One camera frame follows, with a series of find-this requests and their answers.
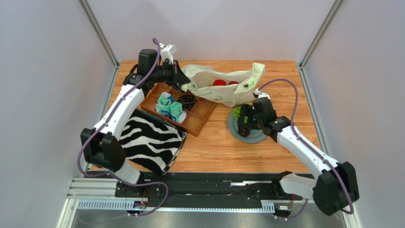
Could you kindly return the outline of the green grape bunch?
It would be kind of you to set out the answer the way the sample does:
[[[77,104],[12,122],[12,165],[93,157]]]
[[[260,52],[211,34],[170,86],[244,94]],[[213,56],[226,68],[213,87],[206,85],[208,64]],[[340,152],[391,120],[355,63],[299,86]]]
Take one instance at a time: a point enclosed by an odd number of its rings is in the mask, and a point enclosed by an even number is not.
[[[240,105],[237,106],[237,107],[235,107],[234,109],[232,109],[232,112],[231,112],[233,118],[234,118],[236,121],[238,121],[238,119],[239,119],[239,117],[240,117],[240,113],[241,113],[241,106],[240,106]]]

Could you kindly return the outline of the pale green plastic bag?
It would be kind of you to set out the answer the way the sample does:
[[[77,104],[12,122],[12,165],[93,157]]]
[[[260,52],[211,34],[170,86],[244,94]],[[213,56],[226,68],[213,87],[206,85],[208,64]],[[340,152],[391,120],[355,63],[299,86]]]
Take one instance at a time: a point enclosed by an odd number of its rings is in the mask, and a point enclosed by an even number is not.
[[[253,99],[253,92],[265,70],[266,66],[261,63],[253,63],[250,70],[230,73],[215,71],[211,66],[186,65],[182,71],[191,82],[183,85],[182,90],[227,107],[236,107]],[[217,79],[224,80],[227,85],[212,86]],[[230,81],[237,81],[239,84],[228,85]]]

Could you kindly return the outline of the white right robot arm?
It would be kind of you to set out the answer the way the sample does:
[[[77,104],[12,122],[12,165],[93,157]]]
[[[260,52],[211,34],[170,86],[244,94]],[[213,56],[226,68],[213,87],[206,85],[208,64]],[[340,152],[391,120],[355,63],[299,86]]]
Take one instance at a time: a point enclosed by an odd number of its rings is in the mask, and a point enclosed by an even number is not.
[[[349,162],[339,162],[311,143],[286,116],[277,116],[271,100],[259,97],[243,104],[237,119],[237,132],[247,137],[260,130],[297,157],[312,178],[284,171],[271,180],[276,197],[297,195],[315,202],[325,215],[331,216],[359,200],[357,175]]]

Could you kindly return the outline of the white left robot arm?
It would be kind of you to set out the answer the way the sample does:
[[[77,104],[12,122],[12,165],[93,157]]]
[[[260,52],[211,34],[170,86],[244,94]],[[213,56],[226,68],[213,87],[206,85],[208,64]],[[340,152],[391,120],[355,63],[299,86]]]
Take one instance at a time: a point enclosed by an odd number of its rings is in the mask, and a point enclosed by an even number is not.
[[[110,109],[92,129],[82,131],[79,159],[84,158],[87,163],[106,170],[127,185],[140,184],[141,173],[126,161],[127,154],[119,139],[130,116],[156,83],[179,89],[190,82],[173,57],[176,51],[175,45],[163,44],[158,50],[140,51],[138,63],[125,77]]]

